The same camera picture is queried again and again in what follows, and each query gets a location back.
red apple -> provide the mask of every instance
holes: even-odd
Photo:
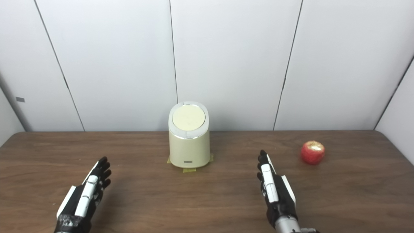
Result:
[[[318,165],[325,155],[325,147],[317,141],[308,141],[302,146],[301,158],[311,165]]]

round lid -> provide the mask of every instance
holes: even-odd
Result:
[[[192,104],[183,105],[173,113],[174,125],[185,131],[198,129],[204,124],[205,119],[204,111]]]

cream cylindrical container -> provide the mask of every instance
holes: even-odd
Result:
[[[176,104],[168,117],[170,161],[182,168],[196,168],[210,161],[209,116],[198,102]]]

silver rim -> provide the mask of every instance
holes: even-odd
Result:
[[[183,105],[194,105],[194,106],[197,106],[197,107],[201,108],[201,110],[203,110],[203,112],[205,114],[205,120],[204,120],[203,125],[201,125],[197,129],[191,130],[191,131],[185,131],[185,130],[179,129],[173,123],[173,114],[179,107],[181,107]],[[205,134],[205,132],[207,132],[208,126],[209,126],[209,116],[208,116],[207,108],[199,102],[186,101],[186,102],[178,103],[171,109],[170,115],[168,117],[168,129],[169,129],[169,131],[172,134],[174,134],[176,137],[181,138],[181,139],[195,139],[195,138],[201,137],[203,134]]]

black robotic glove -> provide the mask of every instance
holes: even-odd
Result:
[[[260,189],[267,205],[267,220],[275,228],[275,222],[281,217],[298,219],[295,209],[295,196],[285,176],[277,175],[272,161],[264,150],[258,157],[257,177],[260,180]]]
[[[81,185],[70,188],[56,215],[55,233],[88,233],[91,230],[96,206],[111,183],[109,167],[108,159],[101,158]]]

